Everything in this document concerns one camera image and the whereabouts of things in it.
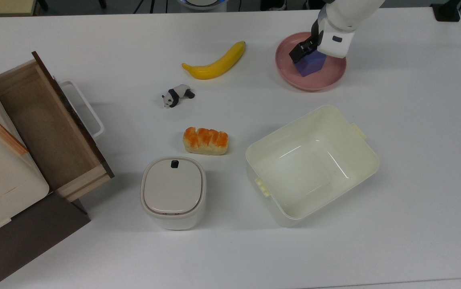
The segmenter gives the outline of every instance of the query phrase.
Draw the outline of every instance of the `bread roll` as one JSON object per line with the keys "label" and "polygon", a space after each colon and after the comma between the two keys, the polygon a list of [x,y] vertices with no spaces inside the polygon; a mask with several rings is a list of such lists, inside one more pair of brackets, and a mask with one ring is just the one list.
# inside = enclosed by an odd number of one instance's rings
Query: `bread roll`
{"label": "bread roll", "polygon": [[225,132],[206,128],[187,128],[183,137],[184,147],[190,153],[204,155],[223,155],[228,147],[228,135]]}

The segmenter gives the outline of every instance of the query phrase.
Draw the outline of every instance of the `open drawer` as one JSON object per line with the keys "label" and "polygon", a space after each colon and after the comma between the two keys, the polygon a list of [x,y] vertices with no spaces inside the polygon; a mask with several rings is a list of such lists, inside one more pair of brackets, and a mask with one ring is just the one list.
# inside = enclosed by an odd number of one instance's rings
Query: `open drawer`
{"label": "open drawer", "polygon": [[0,102],[51,191],[74,201],[114,175],[58,83],[32,55],[0,74]]}

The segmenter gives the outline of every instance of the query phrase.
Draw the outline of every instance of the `panda figurine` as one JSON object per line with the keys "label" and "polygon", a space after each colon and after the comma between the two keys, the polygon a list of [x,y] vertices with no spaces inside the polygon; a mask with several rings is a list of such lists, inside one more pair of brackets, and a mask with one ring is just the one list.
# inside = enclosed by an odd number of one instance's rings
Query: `panda figurine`
{"label": "panda figurine", "polygon": [[168,90],[166,95],[163,95],[163,102],[165,103],[165,108],[173,108],[179,103],[181,97],[187,97],[192,99],[195,97],[195,94],[191,91],[191,88],[186,84],[178,85],[171,90]]}

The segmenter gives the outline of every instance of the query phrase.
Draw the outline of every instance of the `banana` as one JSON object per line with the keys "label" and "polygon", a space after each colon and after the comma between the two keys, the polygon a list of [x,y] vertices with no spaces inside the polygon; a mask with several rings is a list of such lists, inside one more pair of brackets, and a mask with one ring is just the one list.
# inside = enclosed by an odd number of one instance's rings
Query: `banana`
{"label": "banana", "polygon": [[234,44],[219,60],[206,66],[190,66],[186,63],[182,64],[192,77],[196,79],[211,79],[218,77],[227,72],[231,67],[238,62],[241,55],[245,52],[245,41],[240,41]]}

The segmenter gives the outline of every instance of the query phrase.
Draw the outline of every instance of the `black stand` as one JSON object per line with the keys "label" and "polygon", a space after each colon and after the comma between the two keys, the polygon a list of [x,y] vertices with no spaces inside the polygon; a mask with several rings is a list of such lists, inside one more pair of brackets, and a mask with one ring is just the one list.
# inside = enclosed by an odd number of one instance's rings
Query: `black stand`
{"label": "black stand", "polygon": [[459,22],[461,17],[457,11],[460,0],[450,0],[445,4],[431,4],[434,10],[434,17],[439,22]]}
{"label": "black stand", "polygon": [[47,11],[49,9],[49,5],[45,0],[38,0],[39,5],[41,6],[41,9]]}

